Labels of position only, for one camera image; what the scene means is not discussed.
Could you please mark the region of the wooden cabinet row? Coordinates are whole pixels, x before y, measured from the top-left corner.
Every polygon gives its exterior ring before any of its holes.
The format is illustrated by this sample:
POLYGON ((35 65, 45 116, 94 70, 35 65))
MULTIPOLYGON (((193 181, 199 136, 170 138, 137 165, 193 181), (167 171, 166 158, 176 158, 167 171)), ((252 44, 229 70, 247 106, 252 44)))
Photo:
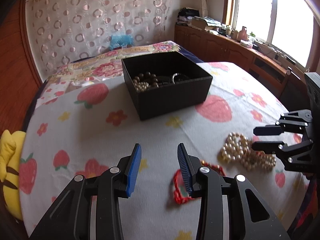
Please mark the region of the wooden cabinet row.
POLYGON ((174 41, 204 62, 231 62, 251 74, 277 98, 294 94, 299 99, 308 97, 306 85, 293 71, 281 67, 266 55, 245 48, 230 38, 175 25, 174 41))

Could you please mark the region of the yellow plush toy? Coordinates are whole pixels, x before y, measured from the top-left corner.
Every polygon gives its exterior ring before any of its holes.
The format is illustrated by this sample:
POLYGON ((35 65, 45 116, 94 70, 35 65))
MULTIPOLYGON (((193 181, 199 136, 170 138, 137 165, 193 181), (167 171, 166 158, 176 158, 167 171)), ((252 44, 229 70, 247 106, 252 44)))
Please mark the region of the yellow plush toy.
POLYGON ((23 220, 19 194, 19 166, 25 132, 10 133, 7 129, 1 135, 1 182, 5 207, 18 220, 23 220))

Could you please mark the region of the black open jewelry box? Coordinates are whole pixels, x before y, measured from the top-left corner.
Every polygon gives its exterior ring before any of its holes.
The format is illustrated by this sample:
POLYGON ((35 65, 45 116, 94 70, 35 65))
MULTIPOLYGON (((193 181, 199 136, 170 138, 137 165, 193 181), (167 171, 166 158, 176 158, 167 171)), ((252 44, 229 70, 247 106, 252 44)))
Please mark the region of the black open jewelry box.
POLYGON ((121 63, 142 121, 203 103, 213 80, 207 71, 177 51, 133 56, 121 63), (175 73, 188 79, 174 85, 171 77, 175 73))

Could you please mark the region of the silver mesh bangle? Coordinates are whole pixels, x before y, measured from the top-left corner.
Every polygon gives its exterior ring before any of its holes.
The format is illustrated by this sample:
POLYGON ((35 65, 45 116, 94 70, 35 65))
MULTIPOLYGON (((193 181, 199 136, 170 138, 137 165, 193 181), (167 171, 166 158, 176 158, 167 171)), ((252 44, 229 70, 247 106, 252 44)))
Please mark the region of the silver mesh bangle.
POLYGON ((171 82, 172 82, 172 84, 178 84, 178 83, 180 83, 180 82, 183 82, 183 81, 185 81, 185 80, 187 80, 188 78, 185 76, 185 75, 183 75, 183 74, 181 74, 181 73, 175 73, 175 74, 173 74, 172 75, 172 77, 171 77, 171 82))

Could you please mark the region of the strawberry print bed sheet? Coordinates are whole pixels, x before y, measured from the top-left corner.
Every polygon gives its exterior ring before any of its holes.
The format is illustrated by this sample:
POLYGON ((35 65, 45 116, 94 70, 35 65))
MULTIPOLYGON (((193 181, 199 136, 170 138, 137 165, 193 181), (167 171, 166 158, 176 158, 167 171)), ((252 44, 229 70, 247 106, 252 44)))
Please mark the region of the strawberry print bed sheet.
POLYGON ((286 108, 235 64, 204 63, 202 68, 213 76, 203 104, 146 121, 140 121, 122 76, 105 81, 106 98, 90 109, 78 102, 79 89, 38 107, 29 122, 20 164, 27 233, 74 176, 98 176, 140 144, 135 190, 119 201, 125 239, 194 239, 200 200, 182 205, 173 200, 180 143, 190 155, 221 165, 227 176, 246 176, 288 229, 303 202, 307 179, 285 171, 280 161, 266 172, 219 159, 229 133, 253 139, 255 127, 275 123, 286 108))

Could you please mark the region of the pink ceramic vase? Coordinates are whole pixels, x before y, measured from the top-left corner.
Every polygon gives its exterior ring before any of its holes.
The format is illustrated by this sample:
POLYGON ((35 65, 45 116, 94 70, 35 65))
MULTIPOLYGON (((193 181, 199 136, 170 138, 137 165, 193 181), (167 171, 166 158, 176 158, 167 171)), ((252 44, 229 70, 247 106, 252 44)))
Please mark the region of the pink ceramic vase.
POLYGON ((242 29, 239 31, 237 40, 240 42, 241 40, 243 41, 248 41, 248 34, 247 34, 247 28, 245 26, 242 27, 242 29))

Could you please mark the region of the blue fluffy item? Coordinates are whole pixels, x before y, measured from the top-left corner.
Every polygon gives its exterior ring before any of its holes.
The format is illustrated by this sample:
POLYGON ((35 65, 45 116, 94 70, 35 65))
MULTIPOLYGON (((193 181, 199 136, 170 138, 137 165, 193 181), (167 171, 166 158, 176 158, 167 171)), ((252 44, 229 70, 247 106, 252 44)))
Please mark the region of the blue fluffy item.
POLYGON ((117 48, 127 48, 133 46, 134 41, 131 35, 112 35, 110 40, 110 50, 117 48))

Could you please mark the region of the pile of books and papers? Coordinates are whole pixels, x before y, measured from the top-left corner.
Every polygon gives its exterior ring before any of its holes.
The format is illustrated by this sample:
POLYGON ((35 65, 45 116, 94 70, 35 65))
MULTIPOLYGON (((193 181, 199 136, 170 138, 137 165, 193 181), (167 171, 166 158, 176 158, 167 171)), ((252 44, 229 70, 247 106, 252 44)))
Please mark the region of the pile of books and papers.
POLYGON ((199 10, 189 7, 184 7, 178 12, 176 24, 204 31, 218 32, 222 28, 219 21, 208 16, 201 17, 199 10))

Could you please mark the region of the floral quilt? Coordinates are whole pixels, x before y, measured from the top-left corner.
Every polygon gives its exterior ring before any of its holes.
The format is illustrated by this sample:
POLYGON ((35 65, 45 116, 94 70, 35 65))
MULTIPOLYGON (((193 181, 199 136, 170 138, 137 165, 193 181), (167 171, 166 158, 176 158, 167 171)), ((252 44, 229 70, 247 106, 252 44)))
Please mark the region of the floral quilt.
POLYGON ((54 102, 63 94, 78 88, 122 76, 122 59, 174 51, 183 54, 195 63, 203 62, 194 54, 173 41, 112 50, 89 59, 83 59, 75 63, 69 63, 58 67, 45 81, 44 87, 40 89, 41 94, 37 96, 36 107, 54 102))

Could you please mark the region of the wooden headboard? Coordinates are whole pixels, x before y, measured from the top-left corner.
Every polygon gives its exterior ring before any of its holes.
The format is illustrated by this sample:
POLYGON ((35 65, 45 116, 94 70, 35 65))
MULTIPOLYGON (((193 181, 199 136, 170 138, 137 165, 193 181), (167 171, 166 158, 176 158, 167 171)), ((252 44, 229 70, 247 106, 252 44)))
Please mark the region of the wooden headboard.
POLYGON ((1 24, 1 132, 22 129, 41 85, 27 35, 25 0, 17 0, 1 24))

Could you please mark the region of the pink circle lace curtain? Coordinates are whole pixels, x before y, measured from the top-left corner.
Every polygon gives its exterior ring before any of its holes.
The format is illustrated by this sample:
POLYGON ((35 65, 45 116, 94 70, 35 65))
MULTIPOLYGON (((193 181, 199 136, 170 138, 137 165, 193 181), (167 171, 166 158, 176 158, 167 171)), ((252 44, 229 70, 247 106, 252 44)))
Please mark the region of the pink circle lace curtain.
POLYGON ((57 67, 102 54, 118 36, 135 46, 165 36, 171 0, 27 0, 33 58, 42 78, 57 67))

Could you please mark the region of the window with wooden frame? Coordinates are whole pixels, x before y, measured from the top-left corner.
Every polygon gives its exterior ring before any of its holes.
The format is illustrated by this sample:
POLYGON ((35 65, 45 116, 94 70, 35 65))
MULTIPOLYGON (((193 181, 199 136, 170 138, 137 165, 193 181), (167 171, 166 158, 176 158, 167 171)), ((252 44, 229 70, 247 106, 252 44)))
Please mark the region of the window with wooden frame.
POLYGON ((302 70, 319 61, 319 23, 307 0, 226 0, 223 22, 288 56, 302 70))

